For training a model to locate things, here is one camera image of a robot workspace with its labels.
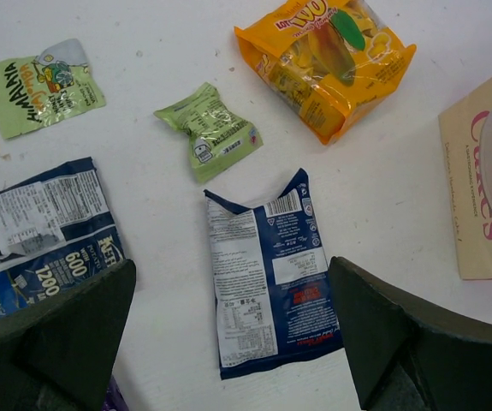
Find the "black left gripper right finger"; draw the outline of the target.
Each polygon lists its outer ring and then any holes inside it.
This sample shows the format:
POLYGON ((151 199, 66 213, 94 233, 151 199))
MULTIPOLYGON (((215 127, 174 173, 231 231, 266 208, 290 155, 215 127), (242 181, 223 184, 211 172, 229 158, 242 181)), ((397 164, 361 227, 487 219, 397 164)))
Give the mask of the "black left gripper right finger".
POLYGON ((492 324, 399 289, 343 257, 329 280, 363 410, 492 410, 492 324))

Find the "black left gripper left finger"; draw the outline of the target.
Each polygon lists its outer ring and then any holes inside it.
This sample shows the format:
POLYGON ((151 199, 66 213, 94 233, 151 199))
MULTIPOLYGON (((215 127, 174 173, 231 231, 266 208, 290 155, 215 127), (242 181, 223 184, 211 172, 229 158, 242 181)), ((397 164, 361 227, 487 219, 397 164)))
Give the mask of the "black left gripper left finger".
POLYGON ((125 259, 0 319, 0 410, 102 408, 136 284, 125 259))

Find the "purple Fox's candy bag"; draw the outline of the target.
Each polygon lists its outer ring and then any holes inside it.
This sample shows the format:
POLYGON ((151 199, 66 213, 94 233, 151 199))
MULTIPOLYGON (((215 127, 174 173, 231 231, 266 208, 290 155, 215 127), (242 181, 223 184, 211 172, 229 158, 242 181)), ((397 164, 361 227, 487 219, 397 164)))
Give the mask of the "purple Fox's candy bag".
POLYGON ((110 378, 110 382, 106 391, 102 410, 103 411, 129 410, 114 377, 110 378))

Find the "cream pink paper cake bag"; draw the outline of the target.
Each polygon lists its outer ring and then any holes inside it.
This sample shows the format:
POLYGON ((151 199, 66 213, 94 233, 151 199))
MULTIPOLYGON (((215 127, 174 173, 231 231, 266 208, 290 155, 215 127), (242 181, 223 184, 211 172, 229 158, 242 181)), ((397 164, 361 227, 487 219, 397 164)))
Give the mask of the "cream pink paper cake bag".
POLYGON ((464 280, 492 279, 492 77, 438 116, 464 280))

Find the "orange mango gummy bag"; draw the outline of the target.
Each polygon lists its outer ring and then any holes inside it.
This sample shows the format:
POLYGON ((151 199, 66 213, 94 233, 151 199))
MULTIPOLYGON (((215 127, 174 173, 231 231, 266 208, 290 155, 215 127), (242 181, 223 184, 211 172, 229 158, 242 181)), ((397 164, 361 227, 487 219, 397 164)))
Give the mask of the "orange mango gummy bag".
POLYGON ((396 91, 417 50, 365 1, 287 1, 234 33, 244 61, 324 145, 396 91))

